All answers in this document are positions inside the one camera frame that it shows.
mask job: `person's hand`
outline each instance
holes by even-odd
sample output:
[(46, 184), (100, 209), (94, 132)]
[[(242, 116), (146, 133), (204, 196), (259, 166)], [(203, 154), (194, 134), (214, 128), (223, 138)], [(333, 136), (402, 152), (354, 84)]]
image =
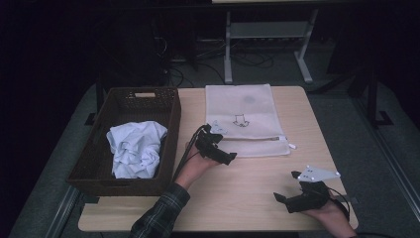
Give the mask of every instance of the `person's hand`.
[(175, 179), (175, 182), (186, 190), (188, 190), (192, 183), (199, 179), (206, 171), (220, 165), (220, 163), (209, 158), (202, 158), (195, 145), (191, 147), (187, 158), (188, 161)]
[(331, 200), (328, 200), (327, 203), (319, 209), (306, 210), (301, 213), (320, 221), (325, 229), (334, 237), (349, 238), (357, 236), (343, 211)]

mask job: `white tag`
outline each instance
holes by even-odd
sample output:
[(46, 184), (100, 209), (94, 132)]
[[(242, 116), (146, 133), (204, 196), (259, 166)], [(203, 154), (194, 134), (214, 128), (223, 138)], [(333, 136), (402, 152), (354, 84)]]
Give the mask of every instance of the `white tag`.
[(210, 133), (212, 133), (212, 134), (223, 134), (224, 135), (224, 134), (228, 133), (228, 131), (221, 128), (219, 126), (219, 124), (217, 123), (217, 120), (215, 120), (213, 122), (213, 124), (211, 124)]
[(306, 166), (306, 170), (297, 178), (300, 181), (320, 181), (325, 179), (339, 178), (341, 175), (338, 172), (331, 172), (321, 170), (315, 167)]

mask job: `person's arm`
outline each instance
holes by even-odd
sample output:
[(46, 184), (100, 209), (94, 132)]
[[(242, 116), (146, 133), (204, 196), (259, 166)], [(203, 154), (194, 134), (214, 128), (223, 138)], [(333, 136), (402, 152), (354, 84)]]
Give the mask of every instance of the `person's arm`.
[(137, 220), (130, 237), (169, 237), (173, 224), (188, 202), (188, 189), (210, 168), (220, 165), (208, 158), (202, 158), (195, 146), (188, 154), (188, 161), (175, 181), (167, 188), (154, 207)]
[(320, 209), (306, 210), (302, 213), (317, 219), (334, 237), (357, 237), (343, 211), (332, 200), (327, 201)]

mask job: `brown wicker basket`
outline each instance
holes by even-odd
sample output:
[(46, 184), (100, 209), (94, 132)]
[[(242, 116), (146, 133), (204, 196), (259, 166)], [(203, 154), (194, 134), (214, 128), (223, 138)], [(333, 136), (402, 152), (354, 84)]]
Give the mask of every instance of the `brown wicker basket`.
[[(175, 87), (112, 88), (100, 110), (86, 145), (67, 182), (93, 196), (161, 195), (173, 172), (181, 117)], [(154, 178), (115, 178), (113, 154), (106, 133), (128, 122), (156, 121), (167, 128)]]

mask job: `gray carpet floor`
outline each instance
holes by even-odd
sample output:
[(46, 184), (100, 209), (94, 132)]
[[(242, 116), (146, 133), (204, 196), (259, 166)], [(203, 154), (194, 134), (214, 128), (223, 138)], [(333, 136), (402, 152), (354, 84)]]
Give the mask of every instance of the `gray carpet floor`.
[[(314, 79), (312, 84), (303, 82), (294, 60), (293, 51), (297, 45), (285, 45), (258, 54), (237, 52), (233, 61), (234, 84), (270, 83), (273, 86), (300, 85), (306, 90), (316, 89), (337, 76), (326, 74), (333, 48), (333, 43), (312, 44), (308, 48), (305, 60)], [(204, 87), (223, 84), (222, 57), (199, 62), (197, 70), (188, 63), (174, 63), (169, 71), (172, 77), (168, 85)], [(349, 97), (346, 93), (349, 83), (346, 81), (327, 93), (308, 95), (308, 98), (353, 203), (360, 223), (357, 231), (400, 238), (418, 237), (420, 223), (417, 213), (413, 211), (410, 195), (404, 192), (401, 177), (394, 167), (396, 161), (404, 171), (404, 178), (411, 182), (411, 188), (420, 190), (419, 131), (401, 110), (392, 91), (382, 84), (378, 88), (377, 107), (386, 111), (394, 125), (373, 129), (364, 115), (366, 96), (360, 99)], [(127, 237), (128, 233), (87, 233), (77, 228), (84, 202), (90, 202), (94, 197), (75, 195), (74, 207), (62, 211), (62, 200), (71, 192), (65, 179), (87, 139), (90, 126), (84, 123), (88, 115), (95, 112), (95, 107), (96, 94), (92, 85), (57, 142), (11, 237)], [(56, 228), (52, 224), (58, 220), (62, 226)], [(282, 237), (281, 234), (269, 235)], [(298, 236), (331, 237), (325, 231), (304, 232)]]

